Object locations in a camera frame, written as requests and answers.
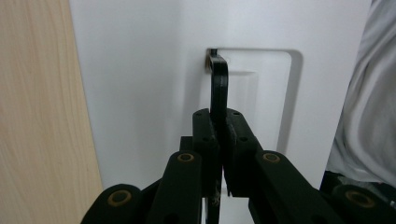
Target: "gray fabric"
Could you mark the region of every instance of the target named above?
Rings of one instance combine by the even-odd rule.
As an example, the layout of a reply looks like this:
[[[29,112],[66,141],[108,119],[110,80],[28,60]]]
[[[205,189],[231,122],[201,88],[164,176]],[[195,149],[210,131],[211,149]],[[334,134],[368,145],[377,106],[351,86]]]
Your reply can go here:
[[[396,188],[396,1],[374,1],[327,170]]]

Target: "black hook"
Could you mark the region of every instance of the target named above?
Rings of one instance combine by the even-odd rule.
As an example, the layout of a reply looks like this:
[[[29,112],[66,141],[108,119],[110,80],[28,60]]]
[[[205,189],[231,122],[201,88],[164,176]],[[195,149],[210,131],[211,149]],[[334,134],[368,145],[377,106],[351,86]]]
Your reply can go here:
[[[215,124],[223,124],[227,117],[228,65],[217,49],[209,49],[208,57],[212,72],[210,117]]]

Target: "wooden panel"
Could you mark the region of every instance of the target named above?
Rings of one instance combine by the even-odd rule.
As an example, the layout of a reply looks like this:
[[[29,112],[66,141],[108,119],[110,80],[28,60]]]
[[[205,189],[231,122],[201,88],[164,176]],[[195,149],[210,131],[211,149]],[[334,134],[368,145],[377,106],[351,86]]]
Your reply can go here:
[[[102,185],[67,0],[0,1],[0,223],[79,223]]]

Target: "bolt hole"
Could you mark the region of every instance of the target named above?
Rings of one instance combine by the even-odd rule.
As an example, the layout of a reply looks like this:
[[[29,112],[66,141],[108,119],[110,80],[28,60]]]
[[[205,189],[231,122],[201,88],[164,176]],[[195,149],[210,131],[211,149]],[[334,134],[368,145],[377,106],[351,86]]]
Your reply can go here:
[[[278,162],[280,162],[280,158],[279,158],[276,154],[273,154],[273,153],[265,153],[264,155],[262,155],[262,158],[263,158],[265,161],[269,161],[269,162],[271,162],[271,163],[278,163]]]
[[[349,190],[346,192],[346,197],[354,204],[363,208],[372,208],[375,206],[375,201],[369,196],[360,193],[356,190]]]
[[[322,217],[322,216],[312,216],[311,220],[315,223],[315,224],[327,224],[327,220],[326,218]]]
[[[171,213],[163,218],[164,224],[177,224],[179,222],[178,215]]]
[[[131,192],[125,189],[120,189],[110,194],[107,198],[107,203],[113,207],[119,207],[131,201],[131,199]]]
[[[194,161],[194,156],[190,153],[183,153],[178,155],[177,160],[181,162],[191,162]]]

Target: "wooden surface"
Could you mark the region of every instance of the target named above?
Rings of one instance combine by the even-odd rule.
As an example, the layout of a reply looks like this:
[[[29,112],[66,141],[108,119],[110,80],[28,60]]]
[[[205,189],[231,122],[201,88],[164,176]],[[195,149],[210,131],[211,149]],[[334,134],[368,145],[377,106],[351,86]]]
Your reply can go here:
[[[0,1],[0,223],[79,223],[102,185],[67,0]]]

